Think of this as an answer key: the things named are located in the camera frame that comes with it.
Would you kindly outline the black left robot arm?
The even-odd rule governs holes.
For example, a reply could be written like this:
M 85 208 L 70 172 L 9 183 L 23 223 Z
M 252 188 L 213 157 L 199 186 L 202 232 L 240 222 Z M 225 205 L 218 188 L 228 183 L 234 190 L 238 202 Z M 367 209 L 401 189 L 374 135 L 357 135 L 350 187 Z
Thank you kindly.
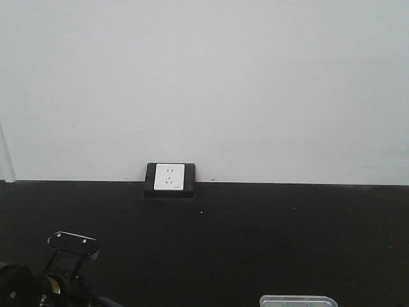
M 94 294 L 83 279 L 53 272 L 33 274 L 26 265 L 1 263 L 1 306 L 119 306 Z

